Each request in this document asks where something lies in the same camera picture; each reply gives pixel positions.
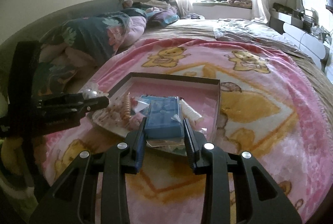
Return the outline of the pink plush hair clip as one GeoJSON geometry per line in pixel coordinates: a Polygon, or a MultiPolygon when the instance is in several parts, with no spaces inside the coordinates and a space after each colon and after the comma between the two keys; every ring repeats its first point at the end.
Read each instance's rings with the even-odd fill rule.
{"type": "Polygon", "coordinates": [[[129,127],[132,130],[138,130],[143,118],[144,116],[141,113],[136,113],[134,116],[131,116],[129,120],[129,127]]]}

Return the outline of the purple blue pillow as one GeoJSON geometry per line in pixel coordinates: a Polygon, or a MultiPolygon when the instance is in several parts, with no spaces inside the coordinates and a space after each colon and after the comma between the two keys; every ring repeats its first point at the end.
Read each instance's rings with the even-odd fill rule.
{"type": "Polygon", "coordinates": [[[178,20],[179,16],[174,7],[147,13],[147,27],[149,28],[165,28],[178,20]]]}

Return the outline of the white crumpled sheet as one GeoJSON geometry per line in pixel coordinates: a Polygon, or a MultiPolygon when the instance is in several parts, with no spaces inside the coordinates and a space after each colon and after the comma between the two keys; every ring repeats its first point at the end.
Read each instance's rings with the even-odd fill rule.
{"type": "Polygon", "coordinates": [[[219,19],[213,26],[215,39],[219,41],[252,43],[279,49],[284,53],[308,58],[298,47],[267,25],[244,19],[219,19]]]}

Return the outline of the pink shallow cardboard box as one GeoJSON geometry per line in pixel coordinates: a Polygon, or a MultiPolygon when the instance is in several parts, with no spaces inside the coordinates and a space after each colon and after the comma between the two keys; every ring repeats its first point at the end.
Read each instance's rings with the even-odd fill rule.
{"type": "Polygon", "coordinates": [[[147,145],[184,156],[183,120],[214,140],[220,105],[220,81],[211,78],[132,72],[107,93],[107,108],[90,120],[121,137],[137,130],[143,119],[147,145]]]}

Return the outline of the pink bear fleece blanket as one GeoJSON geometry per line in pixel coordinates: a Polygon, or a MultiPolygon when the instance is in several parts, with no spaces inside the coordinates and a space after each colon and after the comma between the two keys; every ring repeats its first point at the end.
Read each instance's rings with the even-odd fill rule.
{"type": "MultiPolygon", "coordinates": [[[[316,213],[332,186],[332,85],[319,69],[279,49],[202,39],[146,39],[109,59],[90,82],[108,92],[131,72],[220,80],[216,135],[212,96],[180,92],[208,122],[208,140],[231,153],[250,151],[277,181],[302,222],[316,213]]],[[[84,118],[81,126],[44,143],[42,173],[53,184],[80,149],[105,151],[116,141],[84,118]]],[[[146,152],[142,170],[127,175],[131,223],[200,223],[203,175],[183,157],[146,152]]]]}

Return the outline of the blue jewelry box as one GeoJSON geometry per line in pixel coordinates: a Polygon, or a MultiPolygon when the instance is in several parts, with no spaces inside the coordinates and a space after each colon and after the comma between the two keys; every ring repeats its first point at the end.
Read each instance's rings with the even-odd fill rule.
{"type": "Polygon", "coordinates": [[[144,126],[147,139],[183,138],[183,119],[179,97],[150,97],[152,97],[152,101],[144,126]]]}

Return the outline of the white rounded bench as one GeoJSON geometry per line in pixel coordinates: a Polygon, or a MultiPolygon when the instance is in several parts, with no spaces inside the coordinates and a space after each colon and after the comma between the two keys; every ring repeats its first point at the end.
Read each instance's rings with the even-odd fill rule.
{"type": "Polygon", "coordinates": [[[328,59],[328,48],[318,38],[303,30],[303,13],[273,3],[270,9],[269,26],[288,39],[303,53],[311,57],[316,66],[324,71],[328,59]]]}

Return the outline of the clear plastic jewelry bag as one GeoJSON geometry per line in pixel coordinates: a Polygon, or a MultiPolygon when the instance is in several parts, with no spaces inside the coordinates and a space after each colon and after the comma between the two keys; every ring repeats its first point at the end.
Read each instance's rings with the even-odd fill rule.
{"type": "Polygon", "coordinates": [[[140,113],[141,115],[147,116],[152,97],[148,95],[135,96],[130,98],[131,110],[130,114],[135,115],[140,113]]]}

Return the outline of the dark floral duvet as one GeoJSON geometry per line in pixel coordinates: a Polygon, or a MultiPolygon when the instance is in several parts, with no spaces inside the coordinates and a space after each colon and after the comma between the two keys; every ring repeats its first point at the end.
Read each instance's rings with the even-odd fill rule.
{"type": "Polygon", "coordinates": [[[76,92],[120,49],[131,46],[146,29],[147,14],[138,8],[64,22],[41,39],[32,94],[76,92]]]}

